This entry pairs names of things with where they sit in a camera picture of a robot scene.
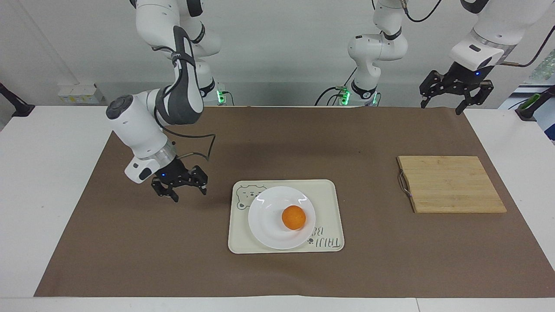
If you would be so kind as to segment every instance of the white plate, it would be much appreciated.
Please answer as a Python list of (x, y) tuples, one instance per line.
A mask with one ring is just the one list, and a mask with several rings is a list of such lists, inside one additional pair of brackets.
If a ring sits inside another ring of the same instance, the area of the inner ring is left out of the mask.
[[(288, 229), (281, 220), (285, 208), (297, 205), (306, 215), (299, 230)], [(310, 199), (290, 187), (273, 187), (260, 193), (249, 208), (249, 227), (256, 239), (274, 249), (291, 249), (306, 242), (316, 224), (316, 213)]]

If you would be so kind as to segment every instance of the green led light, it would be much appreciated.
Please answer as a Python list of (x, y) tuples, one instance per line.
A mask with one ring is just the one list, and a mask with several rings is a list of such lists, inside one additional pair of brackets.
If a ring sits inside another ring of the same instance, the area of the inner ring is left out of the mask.
[(220, 102), (220, 104), (225, 102), (225, 96), (221, 93), (220, 90), (216, 91), (218, 93), (218, 102)]
[(518, 109), (527, 109), (528, 107), (530, 107), (532, 104), (534, 104), (542, 95), (539, 93), (535, 93), (533, 96), (531, 96), (528, 100), (526, 100), (526, 102), (524, 102), (523, 104), (521, 104)]
[(351, 97), (351, 92), (349, 92), (347, 89), (343, 89), (343, 97), (341, 98), (341, 105), (348, 105), (349, 104), (349, 98)]

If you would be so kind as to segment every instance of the wooden cutting board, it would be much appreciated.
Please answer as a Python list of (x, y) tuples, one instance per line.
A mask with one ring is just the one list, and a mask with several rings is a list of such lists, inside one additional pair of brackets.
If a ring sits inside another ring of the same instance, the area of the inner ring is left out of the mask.
[(399, 156), (400, 179), (416, 213), (505, 213), (474, 156)]

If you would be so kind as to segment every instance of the white wall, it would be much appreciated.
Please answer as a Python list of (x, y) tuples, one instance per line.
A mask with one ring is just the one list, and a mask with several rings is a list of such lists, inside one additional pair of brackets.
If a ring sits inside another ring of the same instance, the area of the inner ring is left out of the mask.
[(0, 131), (6, 124), (15, 110), (13, 106), (3, 97), (0, 97)]
[[(75, 76), (82, 83), (98, 83), (108, 100), (173, 80), (170, 62), (150, 51), (137, 35), (129, 1), (19, 1)], [(435, 2), (411, 1), (411, 14), (424, 16)], [(312, 105), (321, 90), (343, 84), (352, 71), (347, 43), (357, 34), (377, 32), (372, 14), (369, 0), (209, 0), (202, 20), (220, 33), (223, 49), (207, 61), (236, 102)], [(449, 50), (476, 20), (452, 0), (441, 3), (424, 23), (405, 21), (410, 45), (406, 57), (379, 64), (382, 104), (418, 106), (418, 85), (432, 69), (447, 71), (452, 63)], [(552, 6), (508, 61), (527, 62), (554, 20)], [(59, 104), (57, 84), (66, 79), (7, 0), (0, 1), (0, 29), (0, 81), (28, 102)], [(541, 56), (553, 48), (555, 40)], [(496, 68), (490, 75), (496, 89), (484, 106), (499, 107), (533, 69)], [(446, 95), (433, 99), (430, 106), (455, 107), (459, 102)]]

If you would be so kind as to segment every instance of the orange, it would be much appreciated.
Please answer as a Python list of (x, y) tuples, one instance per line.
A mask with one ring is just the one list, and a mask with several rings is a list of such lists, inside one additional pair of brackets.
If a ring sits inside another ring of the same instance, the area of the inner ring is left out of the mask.
[(298, 230), (305, 225), (306, 215), (299, 206), (289, 206), (281, 213), (281, 221), (291, 230)]

